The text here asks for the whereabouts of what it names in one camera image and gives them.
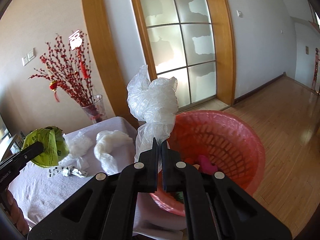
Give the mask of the person's hand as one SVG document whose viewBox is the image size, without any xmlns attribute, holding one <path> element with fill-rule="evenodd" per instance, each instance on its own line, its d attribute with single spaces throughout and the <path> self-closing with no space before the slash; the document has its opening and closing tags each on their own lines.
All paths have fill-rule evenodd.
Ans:
<svg viewBox="0 0 320 240">
<path fill-rule="evenodd" d="M 24 218 L 22 210 L 18 207 L 12 193 L 7 190 L 6 194 L 7 201 L 9 203 L 9 206 L 11 207 L 9 217 L 11 218 L 12 223 L 16 225 L 17 230 L 25 236 L 29 233 L 28 223 Z"/>
</svg>

